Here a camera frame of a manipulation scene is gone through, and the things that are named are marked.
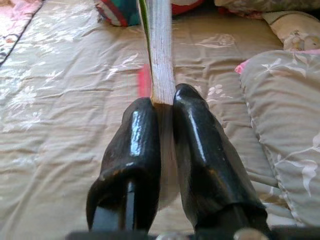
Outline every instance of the beige pillow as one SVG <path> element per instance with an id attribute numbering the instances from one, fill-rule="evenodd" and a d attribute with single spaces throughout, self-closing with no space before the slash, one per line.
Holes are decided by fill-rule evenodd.
<path id="1" fill-rule="evenodd" d="M 259 142 L 295 220 L 320 225 L 320 56 L 253 57 L 241 88 Z"/>
<path id="2" fill-rule="evenodd" d="M 320 21 L 304 12 L 281 11 L 264 13 L 263 18 L 288 51 L 320 49 Z"/>

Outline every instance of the floral bedsheet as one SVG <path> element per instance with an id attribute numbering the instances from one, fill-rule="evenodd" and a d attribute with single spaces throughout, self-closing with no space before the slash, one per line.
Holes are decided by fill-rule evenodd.
<path id="1" fill-rule="evenodd" d="M 263 21 L 199 11 L 173 21 L 176 82 L 207 100 L 267 207 L 268 223 L 295 224 L 234 72 L 282 44 Z M 65 239 L 87 229 L 87 192 L 124 110 L 138 97 L 137 73 L 146 63 L 140 26 L 98 18 L 92 0 L 46 0 L 0 67 L 0 239 Z M 171 231 L 193 231 L 179 198 L 151 227 Z"/>

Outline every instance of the colorful pillow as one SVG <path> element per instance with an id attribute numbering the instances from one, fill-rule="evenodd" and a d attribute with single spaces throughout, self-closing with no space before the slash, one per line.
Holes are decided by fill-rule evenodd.
<path id="1" fill-rule="evenodd" d="M 317 0 L 214 0 L 216 6 L 249 13 L 320 9 Z"/>
<path id="2" fill-rule="evenodd" d="M 115 26 L 132 26 L 140 22 L 136 0 L 94 0 L 100 15 Z M 172 14 L 178 15 L 198 7 L 204 0 L 171 0 Z"/>

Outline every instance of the pink object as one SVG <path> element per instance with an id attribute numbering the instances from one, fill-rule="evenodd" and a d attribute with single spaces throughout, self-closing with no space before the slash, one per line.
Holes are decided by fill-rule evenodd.
<path id="1" fill-rule="evenodd" d="M 307 50 L 307 51 L 296 51 L 295 53 L 298 54 L 313 54 L 313 55 L 320 55 L 320 49 L 313 49 L 313 50 Z M 238 66 L 236 66 L 236 68 L 234 69 L 234 71 L 238 74 L 242 74 L 242 72 L 244 71 L 246 65 L 248 64 L 248 62 L 250 61 L 251 58 L 249 58 L 248 60 L 240 63 Z"/>
<path id="2" fill-rule="evenodd" d="M 145 64 L 138 73 L 138 93 L 139 97 L 150 97 L 152 88 L 152 79 L 150 67 Z"/>
<path id="3" fill-rule="evenodd" d="M 5 61 L 42 0 L 2 0 L 0 5 L 0 65 Z"/>

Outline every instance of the white flower pattern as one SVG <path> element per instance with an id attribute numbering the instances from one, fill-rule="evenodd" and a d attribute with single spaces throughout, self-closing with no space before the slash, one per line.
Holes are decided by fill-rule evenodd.
<path id="1" fill-rule="evenodd" d="M 133 60 L 135 60 L 137 57 L 138 57 L 138 53 L 126 58 L 125 60 L 123 60 L 123 62 L 121 64 L 118 64 L 118 65 L 111 65 L 110 66 L 110 69 L 109 69 L 109 73 L 108 75 L 106 76 L 105 80 L 108 80 L 110 79 L 111 76 L 113 76 L 120 68 L 125 68 L 126 66 L 128 65 L 141 65 L 142 67 L 142 63 L 136 63 L 136 62 L 132 62 Z"/>
<path id="2" fill-rule="evenodd" d="M 310 181 L 317 175 L 316 169 L 318 168 L 318 164 L 310 159 L 304 159 L 301 161 L 288 161 L 288 163 L 294 165 L 295 167 L 302 168 L 302 181 L 303 187 L 311 197 L 310 191 Z"/>
<path id="3" fill-rule="evenodd" d="M 38 112 L 33 112 L 32 115 L 27 115 L 26 120 L 21 121 L 19 125 L 24 130 L 29 130 L 34 124 L 37 124 L 41 121 L 40 116 L 42 115 L 42 110 Z"/>
<path id="4" fill-rule="evenodd" d="M 55 70 L 47 75 L 45 75 L 47 77 L 47 79 L 45 80 L 46 83 L 49 83 L 51 81 L 53 81 L 54 79 L 56 79 L 58 76 L 60 76 L 63 73 L 63 71 L 59 71 L 56 72 Z"/>
<path id="5" fill-rule="evenodd" d="M 223 93 L 223 86 L 221 84 L 217 84 L 213 87 L 209 88 L 208 91 L 208 97 L 206 101 L 209 102 L 218 102 L 218 98 L 227 98 L 227 99 L 233 99 L 232 96 L 227 96 L 225 93 Z"/>
<path id="6" fill-rule="evenodd" d="M 9 107 L 16 110 L 18 108 L 25 108 L 27 105 L 32 105 L 35 101 L 37 93 L 34 91 L 34 86 L 27 86 L 20 91 L 9 103 Z"/>
<path id="7" fill-rule="evenodd" d="M 6 96 L 10 93 L 10 88 L 1 88 L 0 89 L 0 100 L 6 98 Z"/>
<path id="8" fill-rule="evenodd" d="M 10 132 L 12 129 L 14 129 L 14 128 L 15 128 L 15 126 L 14 126 L 13 124 L 8 123 L 8 124 L 6 124 L 6 125 L 4 126 L 4 128 L 2 129 L 2 132 L 3 132 L 3 133 L 8 133 L 8 132 Z"/>
<path id="9" fill-rule="evenodd" d="M 230 34 L 215 34 L 212 37 L 209 37 L 208 39 L 204 39 L 195 45 L 197 46 L 203 46 L 206 48 L 226 48 L 231 47 L 235 44 L 235 38 Z"/>
<path id="10" fill-rule="evenodd" d="M 20 167 L 20 166 L 25 166 L 25 165 L 31 165 L 31 166 L 35 165 L 35 162 L 32 159 L 30 159 L 29 157 L 19 157 L 19 158 L 14 159 L 11 163 L 15 167 Z"/>

